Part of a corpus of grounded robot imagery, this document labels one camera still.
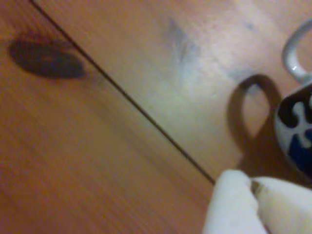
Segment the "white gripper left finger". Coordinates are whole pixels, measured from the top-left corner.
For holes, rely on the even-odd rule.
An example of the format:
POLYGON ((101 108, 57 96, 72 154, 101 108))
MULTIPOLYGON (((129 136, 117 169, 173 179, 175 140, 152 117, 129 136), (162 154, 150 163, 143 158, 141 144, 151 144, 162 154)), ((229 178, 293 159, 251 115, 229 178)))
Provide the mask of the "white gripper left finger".
POLYGON ((214 186, 202 232, 266 234, 251 185, 251 179, 242 171, 224 171, 214 186))

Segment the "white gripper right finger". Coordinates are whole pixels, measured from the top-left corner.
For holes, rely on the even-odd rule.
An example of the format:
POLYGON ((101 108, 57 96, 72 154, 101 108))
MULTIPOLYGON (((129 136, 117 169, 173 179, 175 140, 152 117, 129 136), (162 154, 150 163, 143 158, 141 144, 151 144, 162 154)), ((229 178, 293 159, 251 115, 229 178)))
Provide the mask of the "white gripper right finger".
POLYGON ((312 232, 312 190, 271 177, 252 182, 258 215, 271 234, 312 232))

